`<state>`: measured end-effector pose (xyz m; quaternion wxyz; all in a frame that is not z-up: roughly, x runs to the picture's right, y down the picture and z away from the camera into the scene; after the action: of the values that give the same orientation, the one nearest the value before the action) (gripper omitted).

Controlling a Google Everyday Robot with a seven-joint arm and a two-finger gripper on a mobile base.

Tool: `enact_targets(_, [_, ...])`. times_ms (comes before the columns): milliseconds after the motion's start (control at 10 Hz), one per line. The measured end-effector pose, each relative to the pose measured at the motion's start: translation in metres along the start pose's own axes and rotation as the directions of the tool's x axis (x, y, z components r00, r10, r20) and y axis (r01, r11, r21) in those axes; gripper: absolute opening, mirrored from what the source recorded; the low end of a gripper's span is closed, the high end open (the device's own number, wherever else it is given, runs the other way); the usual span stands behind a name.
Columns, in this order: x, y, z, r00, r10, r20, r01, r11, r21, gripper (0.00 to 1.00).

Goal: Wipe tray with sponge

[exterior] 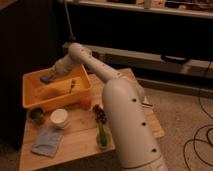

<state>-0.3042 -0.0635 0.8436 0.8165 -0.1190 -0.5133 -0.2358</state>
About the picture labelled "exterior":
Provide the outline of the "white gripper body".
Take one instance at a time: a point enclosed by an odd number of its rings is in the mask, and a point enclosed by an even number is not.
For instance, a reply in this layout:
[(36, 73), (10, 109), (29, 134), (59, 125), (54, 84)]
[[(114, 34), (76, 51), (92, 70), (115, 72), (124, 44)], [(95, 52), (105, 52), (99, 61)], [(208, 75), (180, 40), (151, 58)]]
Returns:
[(69, 56), (65, 56), (55, 62), (51, 68), (51, 75), (53, 77), (65, 76), (71, 72), (75, 67), (75, 62)]

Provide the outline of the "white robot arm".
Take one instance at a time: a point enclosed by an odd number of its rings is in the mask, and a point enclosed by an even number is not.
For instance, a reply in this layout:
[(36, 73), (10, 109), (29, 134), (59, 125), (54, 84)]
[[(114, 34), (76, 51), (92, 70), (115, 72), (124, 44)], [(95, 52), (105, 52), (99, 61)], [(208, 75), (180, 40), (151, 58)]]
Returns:
[(103, 108), (122, 171), (168, 171), (141, 105), (143, 88), (93, 57), (91, 51), (79, 43), (72, 43), (52, 70), (55, 77), (60, 77), (80, 64), (86, 65), (104, 83)]

